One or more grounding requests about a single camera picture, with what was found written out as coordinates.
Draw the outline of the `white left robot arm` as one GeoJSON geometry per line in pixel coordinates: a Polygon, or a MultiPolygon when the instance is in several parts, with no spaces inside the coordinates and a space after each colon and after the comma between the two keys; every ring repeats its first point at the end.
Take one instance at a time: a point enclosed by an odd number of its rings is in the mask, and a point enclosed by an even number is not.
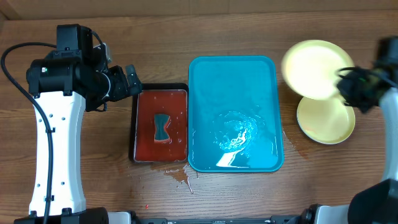
{"type": "Polygon", "coordinates": [[[133,223],[133,212],[87,208],[81,181],[83,115],[141,92],[133,65],[108,67],[104,47],[54,50],[27,70],[37,122],[37,164],[29,215],[15,223],[133,223]]]}

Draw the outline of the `green and orange sponge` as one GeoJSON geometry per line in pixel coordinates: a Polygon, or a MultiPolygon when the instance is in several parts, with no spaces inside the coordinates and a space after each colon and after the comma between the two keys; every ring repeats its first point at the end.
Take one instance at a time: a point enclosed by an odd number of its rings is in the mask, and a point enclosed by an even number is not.
{"type": "Polygon", "coordinates": [[[167,128],[170,124],[170,116],[167,114],[155,114],[154,115],[154,142],[165,143],[170,141],[170,136],[167,132],[167,128]]]}

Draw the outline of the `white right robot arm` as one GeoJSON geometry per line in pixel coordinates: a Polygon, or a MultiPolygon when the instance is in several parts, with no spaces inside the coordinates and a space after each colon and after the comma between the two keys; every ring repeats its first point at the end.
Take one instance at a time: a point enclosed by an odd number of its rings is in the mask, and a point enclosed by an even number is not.
{"type": "Polygon", "coordinates": [[[298,125],[296,109],[301,97],[286,82],[281,85],[285,162],[280,182],[259,204],[264,213],[293,215],[315,203],[345,205],[356,193],[381,180],[386,145],[380,109],[357,114],[355,129],[348,139],[339,144],[322,144],[310,139],[298,125]]]}

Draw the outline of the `yellow plate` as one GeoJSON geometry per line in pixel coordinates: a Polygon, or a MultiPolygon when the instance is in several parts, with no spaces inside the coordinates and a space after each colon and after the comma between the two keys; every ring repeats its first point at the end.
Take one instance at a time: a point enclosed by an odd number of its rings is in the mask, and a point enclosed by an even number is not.
{"type": "Polygon", "coordinates": [[[324,40],[305,40],[293,45],[282,58],[286,84],[297,94],[327,100],[338,95],[338,71],[353,67],[351,57],[339,46],[324,40]]]}
{"type": "Polygon", "coordinates": [[[355,127],[354,109],[340,99],[313,100],[303,97],[297,107],[300,129],[313,141],[339,144],[348,139],[355,127]]]}

